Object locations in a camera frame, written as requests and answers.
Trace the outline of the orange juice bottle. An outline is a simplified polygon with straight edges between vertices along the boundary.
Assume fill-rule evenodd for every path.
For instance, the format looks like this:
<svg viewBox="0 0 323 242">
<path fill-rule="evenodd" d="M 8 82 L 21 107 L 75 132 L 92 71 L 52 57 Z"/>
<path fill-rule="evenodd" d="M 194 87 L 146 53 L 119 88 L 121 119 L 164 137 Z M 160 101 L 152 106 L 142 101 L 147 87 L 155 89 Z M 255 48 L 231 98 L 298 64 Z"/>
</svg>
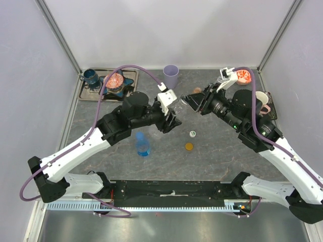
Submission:
<svg viewBox="0 0 323 242">
<path fill-rule="evenodd" d="M 201 89 L 198 87 L 193 90 L 193 93 L 200 93 L 200 92 L 201 92 Z"/>
</svg>

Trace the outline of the clear bottle blue-white cap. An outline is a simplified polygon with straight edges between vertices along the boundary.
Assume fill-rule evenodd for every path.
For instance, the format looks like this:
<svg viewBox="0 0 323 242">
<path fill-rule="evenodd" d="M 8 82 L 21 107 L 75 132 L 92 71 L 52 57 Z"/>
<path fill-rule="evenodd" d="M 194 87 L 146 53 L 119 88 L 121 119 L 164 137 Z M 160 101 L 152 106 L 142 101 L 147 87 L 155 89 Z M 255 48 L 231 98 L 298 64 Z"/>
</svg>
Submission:
<svg viewBox="0 0 323 242">
<path fill-rule="evenodd" d="M 171 105 L 171 109 L 175 113 L 176 120 L 184 121 L 189 106 L 182 100 L 176 101 Z M 155 125 L 148 128 L 148 133 L 152 139 L 160 140 L 165 134 L 157 129 Z"/>
</svg>

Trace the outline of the orange bottle cap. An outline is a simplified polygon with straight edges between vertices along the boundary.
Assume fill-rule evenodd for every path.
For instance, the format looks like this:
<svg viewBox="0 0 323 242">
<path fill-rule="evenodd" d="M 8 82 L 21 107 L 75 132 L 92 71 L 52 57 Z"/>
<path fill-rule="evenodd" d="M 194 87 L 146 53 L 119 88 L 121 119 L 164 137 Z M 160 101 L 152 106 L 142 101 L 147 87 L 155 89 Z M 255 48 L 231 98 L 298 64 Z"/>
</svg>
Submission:
<svg viewBox="0 0 323 242">
<path fill-rule="evenodd" d="M 186 143 L 186 144 L 185 144 L 185 149 L 186 149 L 186 150 L 190 151 L 190 150 L 192 150 L 193 148 L 194 148 L 194 146 L 193 146 L 193 144 L 192 144 L 192 143 Z"/>
</svg>

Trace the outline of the blue water bottle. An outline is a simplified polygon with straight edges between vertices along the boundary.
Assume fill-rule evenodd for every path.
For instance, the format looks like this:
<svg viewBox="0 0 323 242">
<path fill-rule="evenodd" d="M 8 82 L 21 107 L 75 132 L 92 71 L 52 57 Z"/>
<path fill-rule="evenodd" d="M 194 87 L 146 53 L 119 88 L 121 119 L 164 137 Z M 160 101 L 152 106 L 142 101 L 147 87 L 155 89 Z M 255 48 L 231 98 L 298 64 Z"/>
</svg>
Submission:
<svg viewBox="0 0 323 242">
<path fill-rule="evenodd" d="M 150 154 L 150 143 L 142 132 L 136 133 L 135 147 L 139 156 L 146 157 Z"/>
</svg>

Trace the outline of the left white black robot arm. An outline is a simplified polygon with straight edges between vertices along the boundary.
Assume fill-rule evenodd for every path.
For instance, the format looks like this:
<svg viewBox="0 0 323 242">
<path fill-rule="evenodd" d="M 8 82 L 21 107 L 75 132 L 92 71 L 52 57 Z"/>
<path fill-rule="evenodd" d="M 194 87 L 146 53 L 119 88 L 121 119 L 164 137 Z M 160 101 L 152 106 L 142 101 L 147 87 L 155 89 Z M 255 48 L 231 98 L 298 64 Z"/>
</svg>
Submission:
<svg viewBox="0 0 323 242">
<path fill-rule="evenodd" d="M 103 172 L 78 175 L 70 171 L 92 155 L 130 137 L 133 129 L 156 125 L 159 131 L 168 133 L 179 126 L 181 121 L 171 108 L 176 101 L 173 90 L 158 94 L 153 105 L 149 105 L 146 94 L 134 92 L 64 149 L 42 159 L 30 158 L 28 165 L 42 201 L 50 203 L 75 193 L 109 196 L 112 185 Z"/>
</svg>

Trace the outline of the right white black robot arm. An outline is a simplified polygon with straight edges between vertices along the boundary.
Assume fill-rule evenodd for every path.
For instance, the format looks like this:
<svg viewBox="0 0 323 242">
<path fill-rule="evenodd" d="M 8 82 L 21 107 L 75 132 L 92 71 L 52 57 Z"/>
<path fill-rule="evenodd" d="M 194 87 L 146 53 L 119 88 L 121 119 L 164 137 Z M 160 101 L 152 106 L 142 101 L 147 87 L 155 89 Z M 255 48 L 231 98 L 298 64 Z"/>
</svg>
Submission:
<svg viewBox="0 0 323 242">
<path fill-rule="evenodd" d="M 227 99 L 225 90 L 210 84 L 202 92 L 183 95 L 181 99 L 195 112 L 215 114 L 238 133 L 242 143 L 274 165 L 290 182 L 280 185 L 257 178 L 247 172 L 232 181 L 236 198 L 246 195 L 269 199 L 287 207 L 301 221 L 314 224 L 322 221 L 322 178 L 293 150 L 282 132 L 252 108 L 261 108 L 261 101 L 252 102 L 252 91 L 241 89 Z"/>
</svg>

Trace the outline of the clear plastic bottle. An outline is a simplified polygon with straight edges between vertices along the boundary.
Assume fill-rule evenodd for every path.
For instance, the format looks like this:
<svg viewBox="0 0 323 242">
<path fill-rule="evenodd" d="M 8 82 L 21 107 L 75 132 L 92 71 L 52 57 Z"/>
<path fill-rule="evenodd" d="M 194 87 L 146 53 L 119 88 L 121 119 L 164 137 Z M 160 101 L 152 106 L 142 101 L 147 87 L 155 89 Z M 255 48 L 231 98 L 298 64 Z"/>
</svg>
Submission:
<svg viewBox="0 0 323 242">
<path fill-rule="evenodd" d="M 221 76 L 219 76 L 219 77 L 217 78 L 217 82 L 218 82 L 218 83 L 222 83 L 222 82 L 223 82 L 223 79 L 222 79 L 222 77 L 221 77 Z"/>
</svg>

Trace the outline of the white green bottle cap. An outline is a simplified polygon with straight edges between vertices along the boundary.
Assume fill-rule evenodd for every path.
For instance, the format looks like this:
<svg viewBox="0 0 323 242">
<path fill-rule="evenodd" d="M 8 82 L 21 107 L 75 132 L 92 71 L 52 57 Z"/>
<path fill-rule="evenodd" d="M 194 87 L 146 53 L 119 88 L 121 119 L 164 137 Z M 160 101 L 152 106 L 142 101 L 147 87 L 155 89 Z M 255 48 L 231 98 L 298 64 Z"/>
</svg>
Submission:
<svg viewBox="0 0 323 242">
<path fill-rule="evenodd" d="M 190 135 L 190 137 L 194 138 L 196 136 L 196 132 L 195 131 L 190 131 L 189 135 Z"/>
</svg>

